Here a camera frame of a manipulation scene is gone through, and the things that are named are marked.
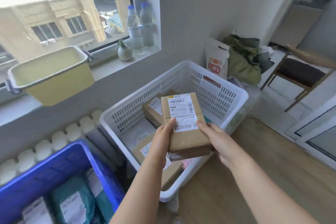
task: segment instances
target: blue bottle cap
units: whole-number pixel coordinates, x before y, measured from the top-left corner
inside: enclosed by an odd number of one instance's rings
[[[141,3],[141,7],[144,8],[144,7],[147,7],[149,6],[150,3],[149,2],[144,2],[144,3]]]

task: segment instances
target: white windowsill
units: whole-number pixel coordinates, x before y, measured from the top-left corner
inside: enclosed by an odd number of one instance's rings
[[[134,53],[133,58],[130,61],[123,62],[118,58],[115,52],[116,49],[116,45],[113,45],[92,53],[94,59],[96,59],[95,57],[98,57],[96,60],[104,60],[107,57],[109,58],[108,61],[101,64],[93,64],[93,67],[90,65],[95,81],[107,77],[108,75],[113,74],[129,65],[132,65],[160,50],[157,47],[145,48],[144,51],[140,54]],[[22,117],[23,115],[34,111],[35,109],[42,107],[42,104],[31,95],[27,93],[20,93],[19,95],[21,96],[0,106],[0,126],[5,125],[13,120],[18,119],[19,117]]]

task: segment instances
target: person's right hand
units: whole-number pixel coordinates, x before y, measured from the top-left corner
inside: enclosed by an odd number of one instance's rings
[[[245,151],[220,127],[216,124],[198,120],[198,128],[203,131],[210,139],[212,146],[218,151],[221,162],[232,169],[236,160],[239,160]]]

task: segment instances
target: hand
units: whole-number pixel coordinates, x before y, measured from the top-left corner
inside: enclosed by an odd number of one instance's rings
[[[210,139],[212,146],[218,151],[221,162],[232,170],[236,160],[239,160],[245,151],[216,124],[198,120],[198,128]]]
[[[152,161],[158,161],[162,165],[162,169],[166,165],[166,154],[169,146],[169,133],[176,122],[175,118],[171,118],[166,125],[162,125],[156,130],[152,143],[150,144],[148,157]]]

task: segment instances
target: barcode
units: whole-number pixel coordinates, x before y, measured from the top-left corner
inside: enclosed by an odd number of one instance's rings
[[[170,103],[179,103],[179,102],[182,102],[182,99],[170,101]]]
[[[193,104],[192,103],[188,103],[188,107],[189,107],[189,112],[190,113],[194,113]]]

